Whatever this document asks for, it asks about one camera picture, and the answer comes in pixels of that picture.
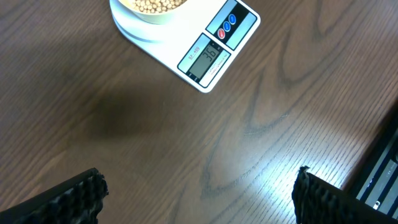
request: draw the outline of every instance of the red button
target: red button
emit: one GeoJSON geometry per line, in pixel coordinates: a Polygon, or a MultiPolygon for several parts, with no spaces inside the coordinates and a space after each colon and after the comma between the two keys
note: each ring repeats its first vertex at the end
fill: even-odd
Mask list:
{"type": "Polygon", "coordinates": [[[225,38],[225,31],[223,29],[218,30],[218,37],[222,40],[225,38]]]}

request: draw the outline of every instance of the blue button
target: blue button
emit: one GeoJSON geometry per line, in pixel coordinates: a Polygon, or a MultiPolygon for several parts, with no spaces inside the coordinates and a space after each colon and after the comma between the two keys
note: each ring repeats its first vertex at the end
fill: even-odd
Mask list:
{"type": "Polygon", "coordinates": [[[234,24],[236,23],[236,17],[235,17],[235,15],[234,15],[234,14],[229,15],[229,16],[228,16],[228,20],[229,20],[229,22],[230,22],[232,25],[234,25],[234,24]]]}
{"type": "Polygon", "coordinates": [[[231,24],[228,21],[224,22],[224,30],[225,32],[229,32],[231,30],[231,24]]]}

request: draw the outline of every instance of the black plastic part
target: black plastic part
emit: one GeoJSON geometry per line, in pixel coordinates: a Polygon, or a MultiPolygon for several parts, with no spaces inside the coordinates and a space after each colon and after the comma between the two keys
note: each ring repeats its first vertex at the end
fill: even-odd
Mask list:
{"type": "Polygon", "coordinates": [[[386,184],[386,186],[384,187],[383,191],[381,192],[379,198],[378,198],[378,202],[383,203],[384,199],[386,199],[387,194],[390,192],[390,189],[392,187],[392,185],[394,184],[394,182],[396,181],[398,177],[398,169],[396,169],[394,171],[394,173],[391,175],[391,178],[388,180],[388,183],[386,184]]]}
{"type": "MultiPolygon", "coordinates": [[[[398,140],[395,140],[395,142],[392,145],[392,149],[394,147],[398,146],[398,140]]],[[[380,167],[378,168],[378,170],[376,171],[372,182],[369,184],[369,186],[366,188],[365,193],[363,193],[362,197],[361,197],[361,201],[365,202],[366,199],[369,197],[370,193],[372,192],[372,190],[374,189],[374,187],[376,186],[378,180],[381,178],[381,174],[383,173],[384,169],[387,167],[388,162],[393,158],[394,155],[394,151],[393,150],[389,150],[389,152],[387,153],[386,158],[383,160],[382,164],[380,165],[380,167]]]]}
{"type": "Polygon", "coordinates": [[[97,223],[108,186],[92,168],[0,213],[0,223],[97,223]]]}
{"type": "MultiPolygon", "coordinates": [[[[391,142],[391,139],[394,137],[398,129],[398,101],[396,101],[388,115],[384,118],[381,126],[381,131],[376,136],[368,149],[370,153],[368,153],[368,155],[361,161],[361,165],[358,166],[356,174],[349,181],[347,191],[350,195],[354,197],[359,194],[359,191],[364,185],[368,185],[368,183],[366,183],[366,180],[368,179],[373,168],[375,167],[376,163],[382,156],[382,153],[386,149],[387,145],[391,142]]],[[[389,159],[393,159],[394,162],[397,162],[397,150],[398,149],[392,149],[392,151],[389,152],[389,154],[386,156],[386,158],[388,158],[385,164],[387,164],[389,159]]],[[[378,172],[378,175],[375,175],[376,179],[378,179],[381,175],[381,171],[378,172]]],[[[367,192],[365,192],[365,194],[369,195],[370,191],[367,189],[367,192]]]]}
{"type": "Polygon", "coordinates": [[[292,199],[298,224],[398,223],[305,169],[298,173],[292,199]]]}

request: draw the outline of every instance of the scale label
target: scale label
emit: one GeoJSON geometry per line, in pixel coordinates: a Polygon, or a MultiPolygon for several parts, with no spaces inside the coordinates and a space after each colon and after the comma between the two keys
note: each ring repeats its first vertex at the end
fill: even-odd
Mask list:
{"type": "Polygon", "coordinates": [[[186,73],[193,65],[195,60],[199,57],[199,55],[203,52],[205,47],[209,44],[209,42],[210,38],[202,34],[188,51],[186,56],[182,59],[178,65],[178,69],[180,69],[183,73],[186,73]]]}

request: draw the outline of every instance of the digital kitchen scale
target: digital kitchen scale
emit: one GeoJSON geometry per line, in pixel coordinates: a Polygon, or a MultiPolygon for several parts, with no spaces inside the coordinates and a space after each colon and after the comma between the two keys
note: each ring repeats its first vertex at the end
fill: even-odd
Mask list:
{"type": "Polygon", "coordinates": [[[188,0],[185,19],[166,25],[138,18],[110,0],[121,33],[201,92],[208,93],[260,24],[260,16],[240,0],[188,0]]]}

